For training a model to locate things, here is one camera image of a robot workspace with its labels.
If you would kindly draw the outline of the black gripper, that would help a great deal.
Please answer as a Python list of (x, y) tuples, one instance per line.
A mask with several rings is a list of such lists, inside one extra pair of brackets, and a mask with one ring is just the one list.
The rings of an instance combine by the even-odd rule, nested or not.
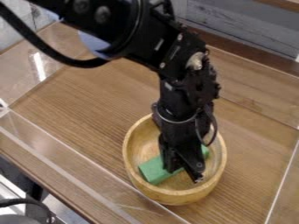
[(203, 180), (205, 157), (198, 151), (186, 151), (181, 160), (175, 148), (210, 146), (218, 135), (214, 100), (221, 96), (221, 84), (209, 52), (194, 52), (177, 70), (158, 73), (161, 96), (152, 105), (163, 168), (174, 173), (185, 167), (194, 183)]

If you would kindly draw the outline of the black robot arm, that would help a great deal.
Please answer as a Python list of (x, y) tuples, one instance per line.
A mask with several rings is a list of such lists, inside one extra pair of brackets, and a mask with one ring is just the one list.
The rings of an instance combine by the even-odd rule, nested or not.
[(27, 0), (80, 32), (98, 56), (82, 63), (98, 67), (126, 58), (159, 77), (161, 97), (152, 118), (163, 168), (185, 169), (193, 181), (203, 179), (205, 140), (218, 133), (214, 100), (221, 96), (218, 73), (201, 35), (175, 20), (171, 0)]

